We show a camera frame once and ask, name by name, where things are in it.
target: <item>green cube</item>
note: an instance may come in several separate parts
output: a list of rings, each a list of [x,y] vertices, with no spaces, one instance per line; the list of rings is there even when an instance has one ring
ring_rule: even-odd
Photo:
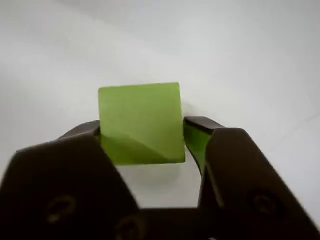
[[[102,87],[101,146],[116,165],[185,161],[177,82]]]

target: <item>white background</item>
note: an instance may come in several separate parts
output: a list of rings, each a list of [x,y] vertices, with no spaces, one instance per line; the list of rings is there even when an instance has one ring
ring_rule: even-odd
[[[179,82],[247,130],[320,225],[320,1],[0,0],[0,173],[99,118],[98,88]],[[119,168],[142,206],[195,206],[192,160]]]

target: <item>translucent green object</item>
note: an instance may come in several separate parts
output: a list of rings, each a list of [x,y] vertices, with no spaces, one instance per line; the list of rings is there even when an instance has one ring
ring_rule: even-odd
[[[177,82],[102,87],[101,146],[116,165],[185,161]]]
[[[183,128],[185,144],[190,152],[195,156],[199,170],[203,173],[206,163],[206,147],[211,138],[211,134],[207,134],[188,124],[184,124]]]

